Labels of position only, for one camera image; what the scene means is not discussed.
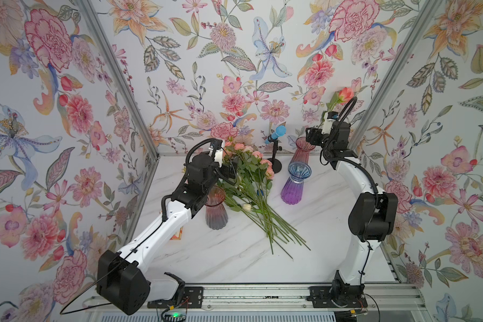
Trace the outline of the smoky pink glass vase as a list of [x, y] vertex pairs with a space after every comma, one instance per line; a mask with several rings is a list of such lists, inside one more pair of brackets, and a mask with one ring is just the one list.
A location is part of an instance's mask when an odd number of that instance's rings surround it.
[[225, 191], [214, 186], [207, 196], [205, 220], [213, 230], [223, 229], [228, 223], [228, 214], [224, 207]]

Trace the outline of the single red pink rose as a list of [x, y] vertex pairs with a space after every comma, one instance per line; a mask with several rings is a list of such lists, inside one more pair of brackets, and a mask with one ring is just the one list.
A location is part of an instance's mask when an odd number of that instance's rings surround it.
[[358, 98], [354, 90], [350, 87], [344, 87], [342, 90], [335, 92], [329, 102], [321, 102], [322, 108], [321, 123], [319, 128], [325, 124], [325, 117], [334, 112], [336, 114], [336, 121], [344, 122], [354, 109]]

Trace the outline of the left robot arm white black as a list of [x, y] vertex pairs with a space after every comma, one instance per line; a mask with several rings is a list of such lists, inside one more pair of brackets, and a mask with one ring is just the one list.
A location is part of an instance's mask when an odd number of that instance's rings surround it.
[[146, 303], [180, 305], [185, 282], [166, 272], [158, 278], [146, 273], [159, 249], [206, 205], [221, 178], [221, 150], [197, 154], [187, 161], [183, 181], [171, 195], [162, 198], [162, 213], [138, 237], [117, 252], [107, 251], [98, 264], [97, 293], [126, 315]]

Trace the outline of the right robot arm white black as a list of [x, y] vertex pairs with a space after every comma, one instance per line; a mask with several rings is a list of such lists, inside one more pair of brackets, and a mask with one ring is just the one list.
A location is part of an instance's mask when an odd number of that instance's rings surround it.
[[326, 121], [322, 128], [308, 127], [306, 141], [321, 148], [321, 159], [337, 171], [356, 197], [348, 217], [352, 234], [347, 255], [335, 272], [327, 291], [311, 289], [310, 301], [332, 307], [365, 305], [366, 269], [373, 253], [394, 230], [398, 197], [380, 188], [350, 150], [350, 124]]

